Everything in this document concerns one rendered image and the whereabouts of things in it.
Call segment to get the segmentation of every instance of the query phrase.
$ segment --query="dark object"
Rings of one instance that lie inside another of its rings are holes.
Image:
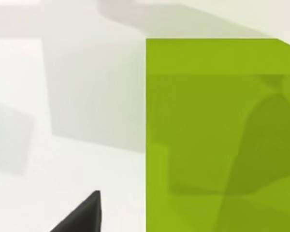
[[[51,232],[101,232],[101,194],[92,193]]]

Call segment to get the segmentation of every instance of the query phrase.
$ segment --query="green surface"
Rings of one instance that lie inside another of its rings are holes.
[[[147,40],[147,232],[290,232],[290,46]]]

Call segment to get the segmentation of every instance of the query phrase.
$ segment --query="green rectangle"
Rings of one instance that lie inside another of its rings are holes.
[[[150,39],[147,232],[290,232],[290,46]]]

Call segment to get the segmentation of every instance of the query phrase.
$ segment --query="black triangular shape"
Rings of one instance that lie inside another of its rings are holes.
[[[92,193],[51,232],[101,232],[100,191]]]

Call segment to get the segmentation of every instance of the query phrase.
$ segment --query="green panel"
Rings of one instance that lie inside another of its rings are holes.
[[[290,232],[290,46],[146,49],[147,232]]]

